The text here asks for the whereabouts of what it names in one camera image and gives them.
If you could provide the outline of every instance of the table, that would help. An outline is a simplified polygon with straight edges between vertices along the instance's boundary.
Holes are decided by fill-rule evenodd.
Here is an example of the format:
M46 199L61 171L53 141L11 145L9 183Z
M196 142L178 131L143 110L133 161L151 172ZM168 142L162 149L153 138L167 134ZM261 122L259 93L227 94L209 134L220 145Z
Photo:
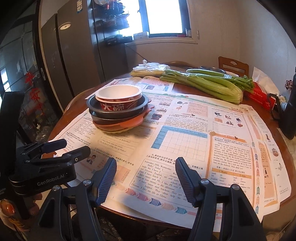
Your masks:
M128 78L128 77L131 77L131 76L129 74L124 74L124 75L116 77L115 79L122 79L122 78ZM54 127L54 129L52 130L52 132L50 134L49 140L52 140L53 138L55 138L75 117L77 117L79 114L81 114L83 111L85 111L87 109L86 100L85 100L86 97L88 97L89 95L91 95L93 92L95 92L99 88L103 87L104 85L108 84L112 80L114 80L114 79L111 79L111 80L109 80L103 84L100 84L99 86L94 87L92 89L89 89L82 96L80 96L78 101L75 103L75 105L70 107L69 110L67 110L64 113L64 115L62 116L62 118L58 121L58 123L56 124L56 126ZM197 90L192 87L185 86L185 85L180 85L180 84L174 84L173 92L183 93L183 94L194 94L194 95L213 98L213 96L206 94L200 90ZM281 202L281 207L282 207L282 206L288 204L291 200L293 200L296 197L296 171L295 171L292 155L290 154L281 134L277 130L277 128L278 128L277 121L273 120L273 118L271 117L271 114L267 110L265 110L263 107L261 107L259 104L257 104L256 102L254 102L253 100L249 99L246 96L244 96L242 104L250 105L255 109L255 111L259 114L259 116L263 119L263 121L265 122L265 124L269 128L275 142L277 143L277 145L280 149L281 155L283 157L284 163L287 168L287 172L288 172L291 187L292 187L291 196L289 198L287 198L286 200L284 200L283 202ZM48 154L46 157L52 157L53 154L54 153ZM166 226L166 227L177 227L175 225L168 224L168 223L143 220L143 219L131 217L131 216L128 216L128 215L125 215L122 213L118 213L118 212L110 210L110 209L107 209L107 210L109 210L110 212L116 213L118 215L130 218L130 219L135 219L135 220L146 222L146 223L153 224L153 225L160 225L160 226Z

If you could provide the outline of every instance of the red package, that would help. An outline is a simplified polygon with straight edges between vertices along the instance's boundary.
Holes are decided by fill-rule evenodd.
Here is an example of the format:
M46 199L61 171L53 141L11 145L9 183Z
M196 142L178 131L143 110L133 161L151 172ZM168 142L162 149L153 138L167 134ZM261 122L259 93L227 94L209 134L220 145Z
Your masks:
M267 100L267 94L265 94L262 91L262 89L260 88L260 86L256 82L254 82L254 84L255 84L254 93L244 91L244 94L246 96L248 96L250 99L259 103L264 109L266 109L270 112L270 104ZM273 109L275 102L276 102L276 100L271 97L270 98L270 103L271 103L271 107L272 107L271 109Z

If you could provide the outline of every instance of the worksheet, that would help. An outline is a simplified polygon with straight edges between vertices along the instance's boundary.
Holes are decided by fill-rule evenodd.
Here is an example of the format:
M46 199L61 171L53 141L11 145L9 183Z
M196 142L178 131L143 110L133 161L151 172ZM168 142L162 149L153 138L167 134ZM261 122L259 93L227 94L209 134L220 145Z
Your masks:
M153 76L146 76L144 78L130 77L125 79L113 80L109 84L106 84L105 86L111 86L111 85L136 85L140 87L143 91L153 90L153 91L166 91L166 92L171 92L174 87L174 83L162 81L159 78L156 78Z
M89 158L75 165L81 181L91 178L108 157L116 159L117 172L103 206L113 200L163 222L191 228L197 208L187 202L180 185L175 171L178 157L215 185L238 184L260 221L290 195L279 149L252 107L195 95L143 93L154 109L140 126L107 134L92 124L86 110L55 138L67 140L59 155L84 145L91 148ZM258 138L265 132L270 142L263 135ZM215 232L221 219L218 204Z

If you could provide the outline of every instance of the white wall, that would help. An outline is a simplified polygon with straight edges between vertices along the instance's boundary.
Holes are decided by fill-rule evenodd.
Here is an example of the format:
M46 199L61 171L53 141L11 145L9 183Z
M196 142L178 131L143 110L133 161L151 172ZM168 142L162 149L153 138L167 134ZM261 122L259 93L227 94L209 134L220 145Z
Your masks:
M266 73L280 93L285 82L293 78L296 49L289 36L276 20L256 0L237 1L240 28L240 61L247 63L250 72L254 66Z
M143 58L152 62L185 61L195 66L218 67L218 57L256 66L285 91L295 74L296 49L276 18L256 0L187 0L192 37L198 44L152 43L126 47L128 65Z
M41 27L69 0L42 0Z
M149 61L185 61L195 66L218 67L218 57L240 55L236 0L188 0L192 37L198 44L153 43L129 46ZM126 47L129 68L142 57Z

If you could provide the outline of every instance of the hand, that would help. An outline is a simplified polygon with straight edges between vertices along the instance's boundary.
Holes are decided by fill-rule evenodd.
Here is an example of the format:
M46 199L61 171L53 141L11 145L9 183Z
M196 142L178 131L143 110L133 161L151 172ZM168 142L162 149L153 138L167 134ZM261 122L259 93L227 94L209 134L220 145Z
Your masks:
M36 216L39 212L39 207L35 203L36 200L42 200L42 194L36 194L33 197L33 206L28 210L31 217L27 220L17 220L14 216L17 212L17 209L10 203L5 200L0 201L0 207L2 213L8 218L9 222L15 225L20 231L28 231L35 222Z

